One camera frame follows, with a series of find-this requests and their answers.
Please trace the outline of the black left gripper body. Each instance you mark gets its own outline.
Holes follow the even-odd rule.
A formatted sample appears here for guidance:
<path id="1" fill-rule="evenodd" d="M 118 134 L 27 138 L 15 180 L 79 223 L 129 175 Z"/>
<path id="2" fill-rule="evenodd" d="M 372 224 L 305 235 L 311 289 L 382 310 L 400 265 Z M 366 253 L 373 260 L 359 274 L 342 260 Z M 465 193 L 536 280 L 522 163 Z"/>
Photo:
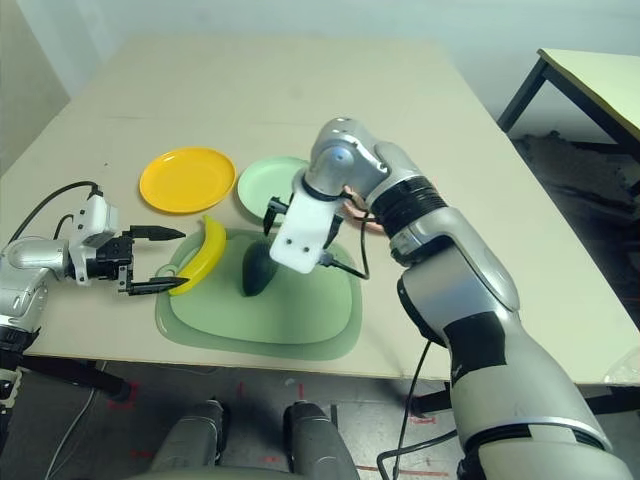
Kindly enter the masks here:
<path id="1" fill-rule="evenodd" d="M 89 286 L 93 279 L 114 281 L 120 293 L 133 295 L 133 245 L 130 233 L 113 237 L 99 248 L 70 245 L 69 276 L 80 286 Z"/>

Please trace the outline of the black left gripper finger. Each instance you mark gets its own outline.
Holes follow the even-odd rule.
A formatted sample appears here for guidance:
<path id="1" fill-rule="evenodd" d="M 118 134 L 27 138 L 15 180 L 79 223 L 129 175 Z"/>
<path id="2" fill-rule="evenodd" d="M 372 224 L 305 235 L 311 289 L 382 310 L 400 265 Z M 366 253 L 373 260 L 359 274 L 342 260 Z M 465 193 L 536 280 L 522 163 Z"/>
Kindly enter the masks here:
<path id="1" fill-rule="evenodd" d="M 130 237 L 149 241 L 170 241 L 185 238 L 186 234 L 173 228 L 156 225 L 131 225 Z"/>
<path id="2" fill-rule="evenodd" d="M 127 293 L 129 295 L 158 294 L 177 288 L 187 281 L 187 278 L 175 276 L 153 277 L 146 282 L 129 282 Z"/>

